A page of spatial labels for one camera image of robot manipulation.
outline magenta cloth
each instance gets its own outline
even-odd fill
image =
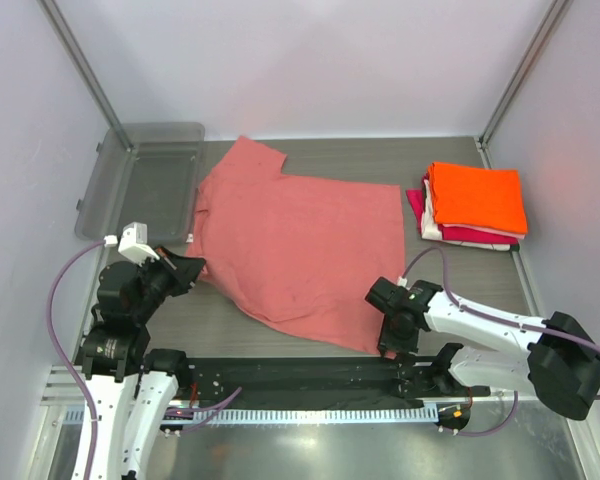
[[[407,199],[411,204],[416,220],[418,222],[418,232],[422,233],[422,214],[424,212],[424,194],[422,190],[407,190]],[[493,243],[497,245],[517,245],[518,239],[497,233],[481,232],[469,227],[445,227],[438,225],[438,230],[442,234],[443,240],[450,242],[472,242],[472,243]]]
[[[364,298],[404,269],[401,190],[283,175],[285,157],[240,137],[200,185],[187,255],[266,325],[377,354],[382,313]]]

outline stack of folded clothes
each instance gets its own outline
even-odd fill
[[[527,234],[515,170],[434,162],[422,189],[407,190],[407,198],[425,240],[512,251]]]

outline white wall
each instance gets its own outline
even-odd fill
[[[481,133],[549,0],[61,0],[121,119],[211,138]]]
[[[36,406],[57,357],[44,303],[79,248],[76,201],[105,122],[34,0],[0,1],[0,480],[25,478]],[[58,291],[60,339],[73,347],[94,257]]]
[[[522,175],[523,253],[544,309],[572,314],[600,343],[600,0],[574,2],[490,150],[495,167]]]

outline wire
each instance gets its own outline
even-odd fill
[[[456,432],[455,430],[446,427],[444,427],[444,430],[448,431],[449,433],[453,433],[454,435],[458,435],[459,437],[478,438],[486,437],[487,435],[493,435],[494,433],[498,433],[504,427],[509,425],[511,420],[513,420],[513,417],[515,417],[516,412],[518,411],[519,404],[520,402],[518,399],[518,392],[513,392],[513,405],[511,405],[511,411],[509,412],[509,415],[507,415],[507,418],[505,418],[500,425],[490,428],[489,430],[485,430],[483,432]]]
[[[78,384],[78,388],[84,395],[84,398],[87,402],[87,407],[89,408],[89,415],[91,416],[91,440],[89,442],[89,452],[87,454],[87,464],[84,469],[84,478],[89,480],[89,476],[91,475],[91,468],[93,467],[93,459],[96,454],[96,443],[98,441],[98,415],[96,412],[96,403],[89,392],[89,388],[87,384],[82,380],[78,371],[74,368],[67,357],[67,354],[64,353],[60,342],[58,341],[58,336],[56,335],[55,328],[53,327],[53,297],[56,294],[56,290],[58,289],[58,285],[60,284],[60,280],[64,277],[64,274],[67,273],[67,270],[73,265],[80,257],[82,257],[87,252],[94,250],[100,246],[104,245],[104,240],[100,242],[96,242],[92,245],[89,245],[86,248],[83,248],[78,253],[76,253],[73,257],[71,257],[67,263],[60,269],[56,278],[53,279],[53,283],[51,284],[51,288],[49,289],[49,295],[47,296],[47,305],[46,305],[46,324],[47,331],[49,332],[49,338],[51,339],[51,343],[53,344],[53,348],[58,353],[60,360],[67,367],[67,370]]]
[[[560,332],[558,330],[553,330],[550,328],[537,327],[535,325],[519,324],[519,323],[513,322],[511,320],[506,320],[504,318],[500,318],[495,315],[490,315],[488,313],[481,312],[480,310],[476,310],[467,305],[460,305],[460,301],[453,295],[453,293],[451,291],[451,287],[449,285],[449,270],[448,270],[448,265],[447,265],[447,256],[440,247],[429,247],[426,250],[424,250],[423,252],[420,252],[418,255],[416,255],[416,257],[413,260],[411,260],[411,263],[409,263],[409,265],[407,266],[407,269],[404,271],[402,278],[407,278],[409,271],[418,262],[418,260],[420,260],[424,255],[426,255],[427,253],[429,253],[433,250],[437,250],[440,253],[440,255],[442,255],[442,283],[444,285],[444,292],[447,295],[447,298],[449,298],[449,301],[451,303],[453,303],[456,307],[464,310],[465,312],[471,313],[472,315],[475,315],[476,317],[480,317],[485,320],[489,320],[491,322],[499,323],[499,324],[505,325],[507,327],[513,327],[513,328],[522,329],[522,330],[529,330],[532,332],[547,334],[547,335],[551,335],[554,337],[562,338],[564,340],[569,340],[570,342],[577,343],[578,345],[587,347],[587,348],[593,350],[594,352],[600,354],[600,346],[596,345],[593,342],[590,342],[589,340],[585,340],[584,338],[576,337],[575,335]],[[596,400],[600,400],[600,394],[596,395],[595,398],[596,398]]]
[[[225,408],[227,408],[229,406],[229,404],[238,396],[238,394],[241,391],[242,391],[242,387],[236,388],[235,391],[231,395],[229,395],[227,398],[225,398],[220,403],[217,403],[216,405],[213,405],[211,407],[204,407],[204,408],[169,408],[169,409],[167,409],[166,415],[170,416],[170,417],[187,418],[188,415],[193,415],[194,413],[208,412],[210,410],[214,410],[214,412],[211,415],[209,415],[207,418],[205,418],[201,422],[196,423],[195,425],[193,425],[191,427],[183,428],[182,430],[180,430],[180,434],[195,432],[196,430],[199,430],[200,428],[204,427],[206,424],[208,424],[215,417],[217,417]]]
[[[191,385],[191,398],[189,398],[189,408],[193,407],[193,402],[198,398],[198,383]]]
[[[467,393],[469,394],[469,405],[467,405],[467,410],[471,410],[471,407],[473,407],[473,392],[471,391],[471,387],[467,387]],[[460,406],[459,405],[449,405],[448,407],[440,408],[438,410],[438,412],[444,412],[451,408],[458,409],[458,408],[460,408]]]

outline clear plastic tray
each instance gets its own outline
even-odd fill
[[[134,148],[125,150],[115,132],[107,132],[78,204],[76,235],[98,240],[141,222],[148,226],[149,243],[184,243],[192,229],[203,126],[153,123],[124,128]]]

